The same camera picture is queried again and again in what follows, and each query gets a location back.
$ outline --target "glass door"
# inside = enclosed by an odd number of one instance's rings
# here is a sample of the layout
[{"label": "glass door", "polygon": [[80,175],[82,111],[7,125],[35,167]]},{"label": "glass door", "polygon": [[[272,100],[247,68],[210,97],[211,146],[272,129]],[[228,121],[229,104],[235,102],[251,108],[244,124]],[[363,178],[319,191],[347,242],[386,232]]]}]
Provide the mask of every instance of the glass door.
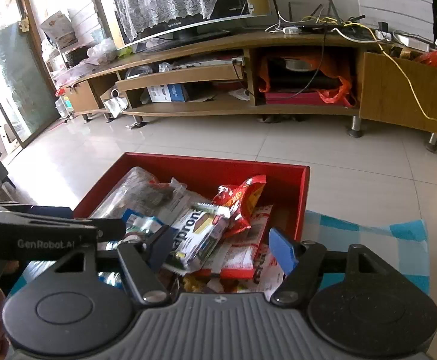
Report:
[{"label": "glass door", "polygon": [[22,13],[20,0],[0,0],[0,108],[26,146],[58,113],[32,51],[30,32],[21,29]]}]

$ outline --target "blue checkered mat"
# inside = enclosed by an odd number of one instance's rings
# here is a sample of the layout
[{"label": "blue checkered mat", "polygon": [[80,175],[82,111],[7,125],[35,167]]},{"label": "blue checkered mat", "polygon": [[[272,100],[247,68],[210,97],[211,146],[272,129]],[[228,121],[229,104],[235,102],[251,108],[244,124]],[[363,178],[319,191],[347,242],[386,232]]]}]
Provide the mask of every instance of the blue checkered mat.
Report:
[{"label": "blue checkered mat", "polygon": [[[366,227],[313,211],[305,212],[302,240],[319,242],[331,251],[362,244],[383,258],[423,292],[430,292],[428,232],[423,220]],[[343,274],[325,274],[321,288],[341,282]]]}]

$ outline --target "red tray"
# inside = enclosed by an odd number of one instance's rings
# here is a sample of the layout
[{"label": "red tray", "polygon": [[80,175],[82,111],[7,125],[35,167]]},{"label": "red tray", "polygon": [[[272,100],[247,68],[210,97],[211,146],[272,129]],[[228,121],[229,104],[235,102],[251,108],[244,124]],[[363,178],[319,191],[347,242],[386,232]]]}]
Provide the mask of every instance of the red tray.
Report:
[{"label": "red tray", "polygon": [[74,217],[87,218],[92,214],[133,167],[147,170],[161,182],[169,182],[174,177],[186,183],[189,190],[210,199],[216,195],[219,185],[240,185],[251,176],[265,174],[267,184],[258,205],[273,204],[272,225],[285,228],[296,240],[301,239],[310,168],[283,163],[124,153],[78,204]]}]

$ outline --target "red snack bag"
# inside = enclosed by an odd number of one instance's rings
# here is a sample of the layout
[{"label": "red snack bag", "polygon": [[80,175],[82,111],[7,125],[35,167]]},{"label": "red snack bag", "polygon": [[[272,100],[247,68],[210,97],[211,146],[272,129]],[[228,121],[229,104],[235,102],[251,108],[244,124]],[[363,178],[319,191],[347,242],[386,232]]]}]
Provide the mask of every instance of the red snack bag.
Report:
[{"label": "red snack bag", "polygon": [[267,183],[265,175],[253,176],[242,185],[221,185],[213,204],[230,208],[230,225],[223,238],[231,237],[251,227],[250,217],[255,209],[263,187]]}]

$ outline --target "wooden drawer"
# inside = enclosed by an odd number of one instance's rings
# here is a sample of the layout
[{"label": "wooden drawer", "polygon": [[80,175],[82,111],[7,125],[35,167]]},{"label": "wooden drawer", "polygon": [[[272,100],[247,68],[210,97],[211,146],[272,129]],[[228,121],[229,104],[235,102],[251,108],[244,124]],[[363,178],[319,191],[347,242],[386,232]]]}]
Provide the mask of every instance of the wooden drawer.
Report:
[{"label": "wooden drawer", "polygon": [[[437,68],[395,59],[410,78],[424,111],[437,118]],[[360,117],[437,133],[437,121],[422,114],[404,75],[386,56],[371,52],[358,59]]]},{"label": "wooden drawer", "polygon": [[65,88],[65,93],[75,112],[91,111],[103,107],[97,102],[88,81],[78,83],[74,88]]},{"label": "wooden drawer", "polygon": [[242,66],[239,64],[220,64],[203,67],[188,67],[163,73],[153,73],[134,79],[117,82],[119,91],[147,88],[149,86],[194,83],[197,81],[217,81],[243,79]]},{"label": "wooden drawer", "polygon": [[65,93],[75,112],[94,111],[104,108],[100,96],[114,86],[116,81],[115,73],[95,77],[78,83],[73,88],[65,88]]}]

